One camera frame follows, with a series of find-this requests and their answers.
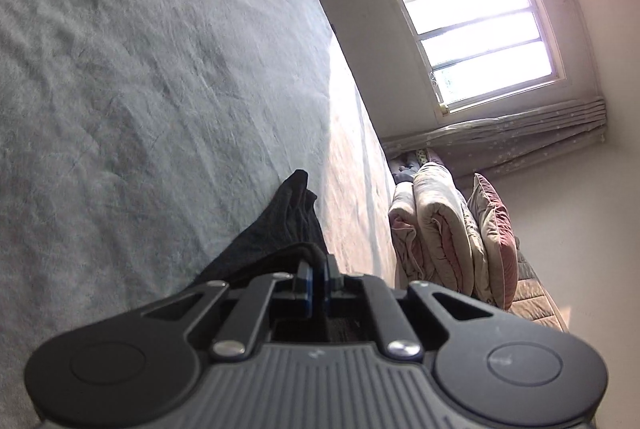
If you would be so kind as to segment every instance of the window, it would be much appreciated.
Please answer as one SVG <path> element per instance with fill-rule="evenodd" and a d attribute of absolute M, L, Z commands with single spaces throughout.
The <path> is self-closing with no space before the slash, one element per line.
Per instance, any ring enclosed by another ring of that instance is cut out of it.
<path fill-rule="evenodd" d="M 444 109 L 557 77 L 535 0 L 401 0 Z"/>

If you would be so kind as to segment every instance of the bed sheet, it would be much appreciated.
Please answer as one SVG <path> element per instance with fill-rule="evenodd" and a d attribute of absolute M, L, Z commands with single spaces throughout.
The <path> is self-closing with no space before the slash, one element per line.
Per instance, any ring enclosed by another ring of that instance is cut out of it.
<path fill-rule="evenodd" d="M 295 169 L 393 285 L 393 181 L 318 0 L 0 0 L 0 419 L 36 346 L 184 287 Z"/>

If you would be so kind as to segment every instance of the metal screw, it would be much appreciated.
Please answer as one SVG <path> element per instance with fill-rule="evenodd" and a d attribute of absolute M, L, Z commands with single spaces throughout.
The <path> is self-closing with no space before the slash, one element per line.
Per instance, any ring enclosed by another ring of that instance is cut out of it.
<path fill-rule="evenodd" d="M 244 344 L 239 341 L 220 341 L 212 349 L 220 357 L 239 357 L 246 351 Z"/>
<path fill-rule="evenodd" d="M 415 357 L 420 353 L 420 345 L 411 341 L 393 341 L 386 346 L 389 353 L 395 357 Z"/>

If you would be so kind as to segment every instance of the dark round object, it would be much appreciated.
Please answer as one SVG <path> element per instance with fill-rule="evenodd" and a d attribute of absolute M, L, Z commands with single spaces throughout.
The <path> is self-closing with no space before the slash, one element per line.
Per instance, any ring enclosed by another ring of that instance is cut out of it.
<path fill-rule="evenodd" d="M 71 360 L 71 371 L 82 382 L 115 385 L 127 382 L 145 367 L 145 354 L 124 343 L 102 343 L 79 351 Z"/>
<path fill-rule="evenodd" d="M 64 427 L 132 427 L 180 405 L 200 376 L 184 327 L 124 314 L 40 346 L 24 383 L 36 409 Z"/>
<path fill-rule="evenodd" d="M 456 403 L 492 423 L 554 427 L 584 421 L 604 395 L 604 362 L 571 335 L 500 315 L 451 328 L 434 377 Z"/>

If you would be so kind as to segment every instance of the curtain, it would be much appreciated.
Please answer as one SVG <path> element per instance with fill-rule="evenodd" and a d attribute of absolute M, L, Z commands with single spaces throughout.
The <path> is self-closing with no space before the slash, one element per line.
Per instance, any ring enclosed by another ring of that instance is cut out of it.
<path fill-rule="evenodd" d="M 602 142 L 606 127 L 605 101 L 594 97 L 447 125 L 382 146 L 389 160 L 429 147 L 468 188 L 476 172 L 491 178 Z"/>

